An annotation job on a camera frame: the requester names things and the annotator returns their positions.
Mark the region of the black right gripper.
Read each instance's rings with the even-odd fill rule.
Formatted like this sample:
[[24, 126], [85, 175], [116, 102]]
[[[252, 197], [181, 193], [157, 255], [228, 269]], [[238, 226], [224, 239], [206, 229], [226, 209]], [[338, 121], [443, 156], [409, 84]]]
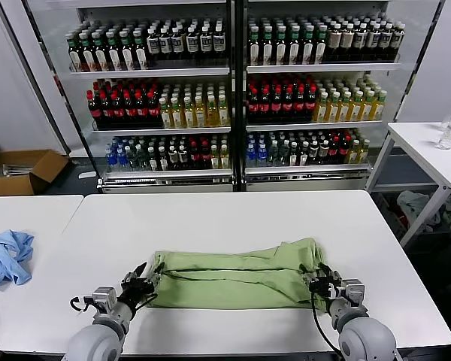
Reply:
[[304, 265], [299, 266], [299, 271], [311, 293], [315, 293], [323, 299], [337, 299], [341, 297], [341, 276], [324, 263], [319, 264], [320, 276], [316, 277], [316, 271], [308, 271]]

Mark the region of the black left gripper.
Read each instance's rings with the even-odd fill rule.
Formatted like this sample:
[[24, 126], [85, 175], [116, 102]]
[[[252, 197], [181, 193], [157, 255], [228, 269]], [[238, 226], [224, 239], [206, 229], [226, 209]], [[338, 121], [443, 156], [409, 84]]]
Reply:
[[157, 297], [156, 287], [162, 277], [164, 262], [160, 262], [150, 273], [150, 277], [140, 278], [147, 263], [128, 272], [121, 281], [122, 292], [117, 300], [126, 304], [141, 304]]

